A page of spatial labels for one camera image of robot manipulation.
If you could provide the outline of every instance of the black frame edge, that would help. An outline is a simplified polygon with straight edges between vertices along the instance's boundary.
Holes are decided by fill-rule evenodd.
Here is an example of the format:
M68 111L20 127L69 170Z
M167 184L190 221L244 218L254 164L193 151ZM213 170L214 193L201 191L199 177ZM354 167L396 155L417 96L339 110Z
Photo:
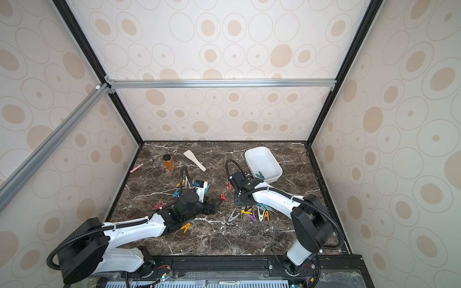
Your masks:
M106 83L106 80L104 79L106 73L104 72L101 63L99 62L98 57L91 48L91 45L86 39L82 28L80 28L80 25L78 25L77 19L75 18L74 14L72 14L69 5L65 0L53 0L53 3L61 14L61 17L64 19L64 22L67 24L67 27L72 33L72 36L74 36L75 41L77 41L80 49L87 58L91 67L95 71L99 81L101 81L101 83Z
M128 130L133 135L133 138L135 138L136 143L138 144L139 147L142 147L142 145L144 145L144 140L139 134L138 129L136 129L136 126L133 120L131 120L131 117L128 114L128 111L125 109L125 106L120 100L120 97L118 96L117 92L113 91L113 93L109 93L108 95L110 99L112 100L112 103L114 104L118 113L120 114L122 119L125 121L126 127L128 127Z
M133 169L133 166L136 164L136 161L138 160L139 154L141 153L141 150L142 150L143 147L144 147L144 143L142 143L138 147L138 150L136 151L136 154L135 154L135 156L133 158L133 161L130 164L128 172L126 173L125 178L123 179L122 185L120 186L120 189L118 189L117 195L115 196L115 198L114 198L114 200L113 200L113 202L111 204L111 208L109 209L109 213L106 216L106 222L110 222L110 220L112 218L112 214L115 211L115 207L117 206L118 200L122 196L123 189L125 189L125 185L126 185L126 183L128 181L128 178L130 177L130 174L131 174L130 170Z
M79 45L80 49L85 55L87 61L95 71L99 81L101 83L107 83L110 88L110 83L108 83L105 79L106 72L104 71L104 68L102 68L101 63L98 60L98 57L91 48L90 43L88 42L82 28L80 28L80 25L78 24L78 21L72 13L72 10L70 9L67 2L65 0L53 0L53 3L58 9L59 13L61 14L61 17L64 20L67 27L69 28L70 32L72 33L72 36L74 37L75 41L77 41L77 44ZM136 129L136 126L129 117L128 112L123 106L123 103L120 101L120 98L115 92L113 94L109 94L109 97L111 98L112 103L115 105L115 108L117 109L126 126L128 127L128 130L130 130L131 134L135 138L135 141L139 146L141 146L143 144L141 135L139 134L138 130Z
M381 7L382 2L383 0L371 0L370 5L368 6L365 15L363 16L362 22L360 23L359 29L357 30L357 33L355 34L355 37L352 40L352 44L346 54L346 57L344 58L343 64L339 69L338 75L336 76L335 87L333 91L330 91L330 93L326 97L322 110L320 110L320 114L317 117L317 120L315 121L311 134L309 135L309 138L307 140L309 146L312 145L312 143L315 140L315 137L317 136L320 128L322 127L323 121L325 120L328 111L330 111L331 105L333 104L333 101L335 100L336 95L339 92L339 89L341 88L344 80L346 79L347 73L349 72L352 63L354 62L354 59L357 56L360 47L362 46L362 43L373 23L373 20L376 17L376 14L378 13Z
M330 215L339 224L339 227L341 227L341 231L343 232L344 245L346 246L346 250L344 250L343 248L342 251L343 253L352 253L349 242L346 237L346 233L344 232L343 225L339 221L339 215L336 212L335 205L333 204L333 200L331 199L330 192L328 191L328 188L325 184L325 180L323 179L322 173L320 172L319 164L317 163L317 160L315 159L315 155L312 151L312 148L307 142L305 144L305 147L306 147L307 155L309 156L309 160L311 162L312 168L315 173L315 178L317 179L317 183L319 184L320 191L322 192L322 196L325 200L325 205L328 211L330 212Z

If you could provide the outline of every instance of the blue clothespin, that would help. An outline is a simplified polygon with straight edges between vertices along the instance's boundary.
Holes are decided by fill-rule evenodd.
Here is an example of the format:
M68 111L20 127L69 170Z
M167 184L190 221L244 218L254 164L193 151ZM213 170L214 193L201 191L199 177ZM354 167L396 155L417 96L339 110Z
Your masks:
M270 211L273 210L272 207L267 206L266 204L258 203L258 204L256 204L256 205L259 206L259 207L263 207L263 208L265 208L266 210L270 210Z

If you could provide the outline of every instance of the wooden spatula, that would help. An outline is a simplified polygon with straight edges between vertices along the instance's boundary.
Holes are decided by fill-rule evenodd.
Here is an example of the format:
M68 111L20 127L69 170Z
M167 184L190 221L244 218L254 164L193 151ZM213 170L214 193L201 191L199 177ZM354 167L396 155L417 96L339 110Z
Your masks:
M186 157L189 158L192 162L194 162L202 171L205 171L205 170L206 170L206 168L199 162L199 160L197 160L197 158L196 158L195 155L192 153L192 151L187 150L186 152L184 152L184 156L186 156Z

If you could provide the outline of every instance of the pink clothespin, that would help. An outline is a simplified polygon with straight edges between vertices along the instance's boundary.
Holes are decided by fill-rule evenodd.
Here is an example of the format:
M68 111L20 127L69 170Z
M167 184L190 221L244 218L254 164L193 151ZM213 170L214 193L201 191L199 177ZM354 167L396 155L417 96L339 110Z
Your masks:
M144 163L139 164L139 165L136 166L135 168L131 169L131 170L130 170L130 173L133 173L134 171L138 170L138 168L141 167L141 166L143 166L143 165L144 165Z

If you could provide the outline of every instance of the yellow clothespin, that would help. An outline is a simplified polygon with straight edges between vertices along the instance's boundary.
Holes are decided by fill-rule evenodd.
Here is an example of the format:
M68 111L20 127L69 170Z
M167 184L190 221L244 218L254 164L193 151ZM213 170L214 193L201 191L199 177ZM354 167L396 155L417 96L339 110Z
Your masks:
M242 213L243 213L243 214L250 214L250 215L253 215L252 212L249 212L250 210L251 210L251 208L248 209L248 211L242 210Z
M186 233L187 229L189 229L190 227L190 223L187 223L186 225L184 225L183 227L181 227L180 230L184 229L184 233Z
M179 184L180 184L180 183L178 183L178 184L176 185L176 188L179 187ZM183 180L183 185L184 185L184 184L186 184L186 179Z

